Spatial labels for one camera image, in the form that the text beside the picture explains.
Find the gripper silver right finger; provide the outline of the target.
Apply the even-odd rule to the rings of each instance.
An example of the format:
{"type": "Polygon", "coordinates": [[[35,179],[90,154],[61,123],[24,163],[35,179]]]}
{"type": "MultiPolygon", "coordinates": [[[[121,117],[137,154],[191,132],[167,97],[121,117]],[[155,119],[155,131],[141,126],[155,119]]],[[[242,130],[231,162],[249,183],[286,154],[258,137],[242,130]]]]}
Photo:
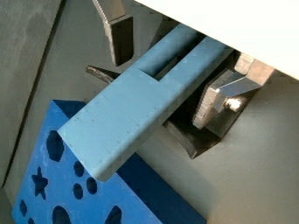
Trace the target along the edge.
{"type": "Polygon", "coordinates": [[[262,88],[274,71],[269,64],[242,53],[234,71],[227,70],[206,88],[193,118],[195,127],[202,129],[225,109],[239,112],[247,101],[243,94],[262,88]]]}

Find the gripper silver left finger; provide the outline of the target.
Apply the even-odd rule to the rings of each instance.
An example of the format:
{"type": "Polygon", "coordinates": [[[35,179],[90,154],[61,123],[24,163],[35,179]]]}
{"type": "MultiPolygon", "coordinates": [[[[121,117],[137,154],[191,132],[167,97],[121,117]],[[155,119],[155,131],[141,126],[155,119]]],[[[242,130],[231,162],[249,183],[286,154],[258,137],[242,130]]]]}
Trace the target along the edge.
{"type": "Polygon", "coordinates": [[[113,62],[121,66],[134,57],[134,18],[127,14],[123,0],[93,0],[93,3],[102,17],[113,62]]]}

